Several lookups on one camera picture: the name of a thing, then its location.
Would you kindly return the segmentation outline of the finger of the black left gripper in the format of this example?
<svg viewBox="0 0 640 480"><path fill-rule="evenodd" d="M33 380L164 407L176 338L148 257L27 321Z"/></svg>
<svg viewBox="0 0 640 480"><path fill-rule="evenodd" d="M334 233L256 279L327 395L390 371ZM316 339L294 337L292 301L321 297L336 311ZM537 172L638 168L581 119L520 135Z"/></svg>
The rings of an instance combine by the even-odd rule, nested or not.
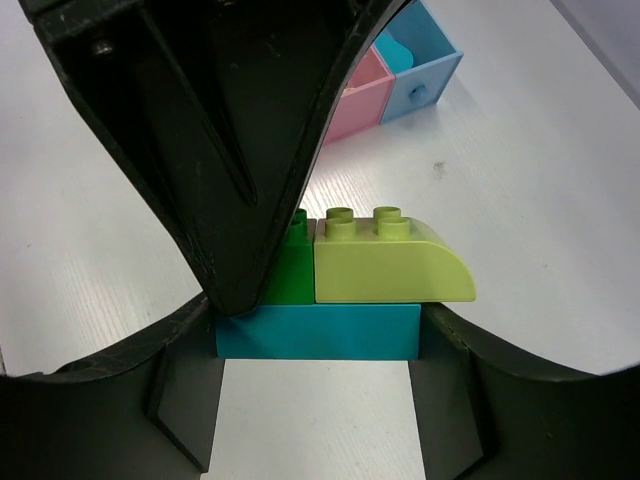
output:
<svg viewBox="0 0 640 480"><path fill-rule="evenodd" d="M399 1L25 1L75 109L217 311L259 304L339 97Z"/></svg>

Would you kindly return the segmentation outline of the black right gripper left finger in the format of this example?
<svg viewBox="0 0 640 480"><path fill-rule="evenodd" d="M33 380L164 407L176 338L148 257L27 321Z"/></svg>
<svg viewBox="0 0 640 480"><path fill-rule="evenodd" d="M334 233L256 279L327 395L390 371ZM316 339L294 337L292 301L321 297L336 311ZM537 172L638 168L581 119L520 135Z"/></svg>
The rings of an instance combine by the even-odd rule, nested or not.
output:
<svg viewBox="0 0 640 480"><path fill-rule="evenodd" d="M198 479L225 362L200 294L51 374L1 379L4 479Z"/></svg>

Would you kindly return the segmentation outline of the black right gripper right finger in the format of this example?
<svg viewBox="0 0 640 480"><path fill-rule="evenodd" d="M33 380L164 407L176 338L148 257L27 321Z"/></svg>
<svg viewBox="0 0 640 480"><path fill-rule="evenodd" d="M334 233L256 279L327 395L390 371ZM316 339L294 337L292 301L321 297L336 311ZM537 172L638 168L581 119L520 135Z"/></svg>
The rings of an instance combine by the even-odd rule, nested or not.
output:
<svg viewBox="0 0 640 480"><path fill-rule="evenodd" d="M408 370L429 479L639 476L636 366L575 370L427 303Z"/></svg>

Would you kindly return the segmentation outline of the teal rounded lego piece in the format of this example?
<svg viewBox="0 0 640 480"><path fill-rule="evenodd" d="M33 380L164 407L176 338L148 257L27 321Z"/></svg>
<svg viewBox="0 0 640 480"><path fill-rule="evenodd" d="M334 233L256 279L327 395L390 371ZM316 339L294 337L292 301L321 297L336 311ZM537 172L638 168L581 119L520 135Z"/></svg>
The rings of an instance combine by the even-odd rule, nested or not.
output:
<svg viewBox="0 0 640 480"><path fill-rule="evenodd" d="M383 31L374 42L375 48L393 74L410 70L414 66L412 52L388 32Z"/></svg>

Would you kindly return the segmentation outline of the teal green lego stack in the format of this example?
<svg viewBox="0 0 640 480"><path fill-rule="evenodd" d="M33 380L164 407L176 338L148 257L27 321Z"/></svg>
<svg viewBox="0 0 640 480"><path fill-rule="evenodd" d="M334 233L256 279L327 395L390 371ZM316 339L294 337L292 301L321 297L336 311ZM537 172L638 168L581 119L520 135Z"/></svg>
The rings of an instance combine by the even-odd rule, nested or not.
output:
<svg viewBox="0 0 640 480"><path fill-rule="evenodd" d="M358 217L333 207L321 219L300 209L262 303L217 320L217 350L242 360L414 360L422 304L475 298L464 261L400 208Z"/></svg>

